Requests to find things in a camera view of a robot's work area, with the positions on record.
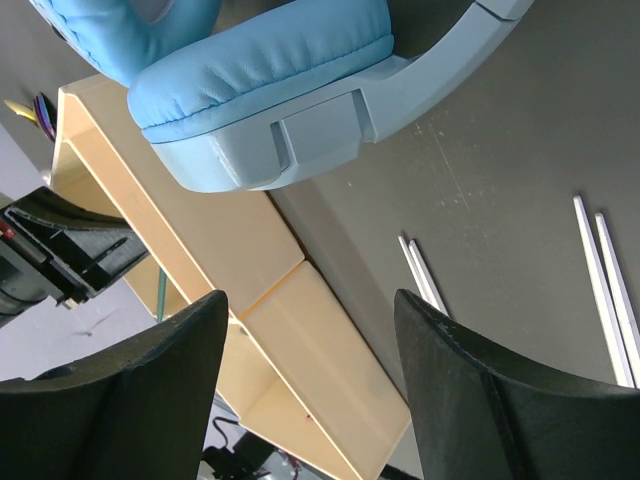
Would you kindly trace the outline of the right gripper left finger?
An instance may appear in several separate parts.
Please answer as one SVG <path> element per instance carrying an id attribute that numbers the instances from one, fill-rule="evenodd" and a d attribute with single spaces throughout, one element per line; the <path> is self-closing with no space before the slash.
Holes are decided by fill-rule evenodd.
<path id="1" fill-rule="evenodd" d="M 100 352 L 2 382 L 2 478 L 196 478 L 228 317 L 216 290 Z"/>

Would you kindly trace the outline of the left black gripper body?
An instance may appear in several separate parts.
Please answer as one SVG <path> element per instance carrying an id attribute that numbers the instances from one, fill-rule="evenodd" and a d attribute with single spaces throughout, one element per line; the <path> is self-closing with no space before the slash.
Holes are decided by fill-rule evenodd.
<path id="1" fill-rule="evenodd" d="M 126 220 L 85 210 L 39 187 L 1 196 L 1 325 L 51 298 L 73 309 L 149 255 Z"/>

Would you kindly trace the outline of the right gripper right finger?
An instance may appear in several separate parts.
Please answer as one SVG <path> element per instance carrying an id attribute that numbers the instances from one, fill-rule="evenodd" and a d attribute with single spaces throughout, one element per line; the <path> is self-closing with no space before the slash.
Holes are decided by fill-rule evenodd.
<path id="1" fill-rule="evenodd" d="M 638 478 L 638 390 L 531 360 L 405 289 L 394 322 L 425 478 Z"/>

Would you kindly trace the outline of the teal silicone spoon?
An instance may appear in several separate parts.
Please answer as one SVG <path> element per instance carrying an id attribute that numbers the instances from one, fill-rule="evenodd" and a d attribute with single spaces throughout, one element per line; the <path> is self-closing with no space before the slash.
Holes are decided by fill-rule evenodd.
<path id="1" fill-rule="evenodd" d="M 157 290 L 157 302 L 156 302 L 156 322 L 157 323 L 161 323 L 164 321 L 166 285 L 167 285 L 166 273 L 162 268 L 160 268 L 159 275 L 158 275 L 158 290 Z"/>

